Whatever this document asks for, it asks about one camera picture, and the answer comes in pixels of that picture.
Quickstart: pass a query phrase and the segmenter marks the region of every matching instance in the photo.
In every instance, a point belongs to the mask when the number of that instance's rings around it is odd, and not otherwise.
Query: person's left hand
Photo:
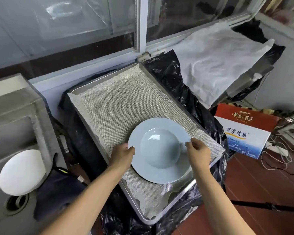
[[[123,143],[113,147],[109,167],[113,170],[117,170],[123,175],[131,166],[133,155],[135,155],[135,148],[130,147],[128,144]]]

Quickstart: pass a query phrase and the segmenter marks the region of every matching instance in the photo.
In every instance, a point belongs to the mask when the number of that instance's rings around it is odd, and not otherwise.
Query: box
[[[229,149],[258,159],[279,117],[218,104],[215,118],[223,126]]]

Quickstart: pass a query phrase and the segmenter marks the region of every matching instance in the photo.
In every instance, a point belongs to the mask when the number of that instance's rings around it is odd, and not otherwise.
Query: window frame
[[[133,62],[137,56],[146,51],[153,53],[155,51],[165,49],[166,47],[179,43],[191,33],[213,25],[214,23],[227,22],[231,27],[235,27],[251,20],[258,13],[265,1],[266,0],[252,0],[247,8],[247,11],[244,13],[233,15],[220,20],[215,20],[213,22],[146,43],[149,0],[135,0],[135,31],[133,48],[122,50],[120,52],[106,55],[98,59],[93,59],[88,62],[42,75],[30,79],[29,82],[32,83],[38,91],[43,92],[50,88],[54,88],[65,83],[93,75],[100,71],[104,71],[105,69],[109,69],[120,64],[129,63],[131,61]],[[226,3],[226,0],[220,0],[220,3],[217,6],[217,11],[219,13],[221,13],[225,7],[224,3]]]

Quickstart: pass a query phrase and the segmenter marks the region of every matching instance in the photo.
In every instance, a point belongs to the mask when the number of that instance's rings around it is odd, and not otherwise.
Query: metal sink
[[[0,172],[11,157],[26,149],[40,150],[47,174],[54,155],[62,156],[43,99],[21,75],[15,75],[0,81]],[[0,189],[0,234],[38,234],[57,216],[37,222],[35,206],[36,191],[16,197]]]

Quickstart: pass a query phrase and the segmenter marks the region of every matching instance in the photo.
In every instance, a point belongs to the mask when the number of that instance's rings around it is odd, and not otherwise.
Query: mesh mat
[[[79,95],[68,95],[108,155],[114,145],[128,141],[139,123],[154,117],[169,118],[179,123],[191,137],[202,140],[211,149],[211,159],[219,157],[224,151],[198,129],[138,65]],[[171,193],[179,192],[192,179],[192,171],[176,182],[160,185],[144,180],[130,167],[123,179],[134,198],[139,200],[142,214],[151,219],[168,204]]]

